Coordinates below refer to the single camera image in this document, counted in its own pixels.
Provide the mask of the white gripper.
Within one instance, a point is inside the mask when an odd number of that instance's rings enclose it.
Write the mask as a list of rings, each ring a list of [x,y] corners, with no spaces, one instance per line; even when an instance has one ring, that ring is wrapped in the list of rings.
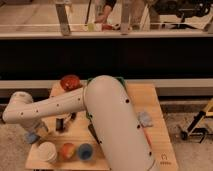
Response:
[[[43,142],[37,148],[37,158],[42,162],[55,163],[57,149],[52,142]]]

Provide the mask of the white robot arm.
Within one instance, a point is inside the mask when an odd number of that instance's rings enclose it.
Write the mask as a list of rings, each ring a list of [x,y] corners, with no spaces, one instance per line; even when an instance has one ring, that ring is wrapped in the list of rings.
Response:
[[[35,102],[25,92],[14,93],[1,121],[35,125],[44,117],[86,111],[111,171],[160,171],[125,87],[102,75],[86,86]]]

